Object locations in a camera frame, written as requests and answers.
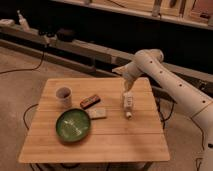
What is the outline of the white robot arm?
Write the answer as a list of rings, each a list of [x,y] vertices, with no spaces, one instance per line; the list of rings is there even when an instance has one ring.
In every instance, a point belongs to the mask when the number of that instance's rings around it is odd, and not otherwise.
[[[180,106],[203,133],[203,158],[199,171],[213,171],[213,98],[178,77],[161,62],[164,54],[160,49],[144,49],[135,53],[126,65],[113,69],[121,75],[124,90],[130,91],[134,82],[143,74],[153,78]]]

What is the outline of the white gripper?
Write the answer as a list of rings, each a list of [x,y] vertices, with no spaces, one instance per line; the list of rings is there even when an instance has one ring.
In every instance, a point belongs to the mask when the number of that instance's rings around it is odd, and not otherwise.
[[[113,69],[114,73],[121,75],[124,78],[124,91],[128,92],[134,85],[134,82],[142,75],[134,62],[130,62],[124,66]]]

